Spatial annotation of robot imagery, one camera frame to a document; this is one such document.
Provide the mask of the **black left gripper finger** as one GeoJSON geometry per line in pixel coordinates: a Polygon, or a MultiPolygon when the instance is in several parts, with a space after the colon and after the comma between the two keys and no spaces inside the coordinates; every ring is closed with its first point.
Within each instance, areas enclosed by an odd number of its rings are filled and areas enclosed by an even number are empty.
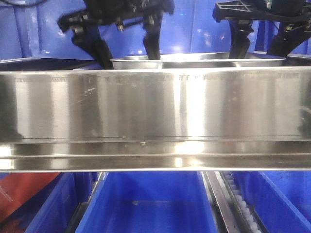
{"type": "Polygon", "coordinates": [[[104,69],[113,69],[110,48],[101,38],[98,26],[78,26],[72,29],[74,45],[88,53],[104,69]]]}
{"type": "Polygon", "coordinates": [[[143,28],[146,34],[143,39],[143,44],[149,60],[160,59],[159,40],[162,17],[162,13],[155,13],[144,18],[143,28]]]}

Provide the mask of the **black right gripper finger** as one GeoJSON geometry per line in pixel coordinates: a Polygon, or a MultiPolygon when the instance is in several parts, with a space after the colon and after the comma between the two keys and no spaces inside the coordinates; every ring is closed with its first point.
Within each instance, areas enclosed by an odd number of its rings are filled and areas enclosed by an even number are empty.
{"type": "Polygon", "coordinates": [[[253,20],[233,19],[229,21],[231,48],[229,59],[244,59],[250,47],[248,36],[253,33],[253,20]]]}
{"type": "Polygon", "coordinates": [[[272,56],[287,57],[300,44],[311,37],[311,21],[296,23],[281,22],[277,35],[268,48],[267,54],[272,56]]]}

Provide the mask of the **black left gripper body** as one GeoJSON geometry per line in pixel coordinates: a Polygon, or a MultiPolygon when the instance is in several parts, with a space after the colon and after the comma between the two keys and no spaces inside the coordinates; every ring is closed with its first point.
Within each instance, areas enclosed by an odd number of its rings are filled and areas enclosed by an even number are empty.
{"type": "Polygon", "coordinates": [[[58,19],[62,32],[111,24],[121,31],[139,23],[154,26],[164,13],[174,13],[173,0],[86,0],[84,3],[85,9],[58,19]]]}

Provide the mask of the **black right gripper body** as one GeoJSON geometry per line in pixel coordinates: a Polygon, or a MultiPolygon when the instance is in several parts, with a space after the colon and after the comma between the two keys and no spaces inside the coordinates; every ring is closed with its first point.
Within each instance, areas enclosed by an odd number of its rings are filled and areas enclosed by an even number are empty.
{"type": "Polygon", "coordinates": [[[222,20],[267,20],[285,23],[311,19],[311,4],[305,0],[231,0],[217,2],[212,14],[222,20]]]}

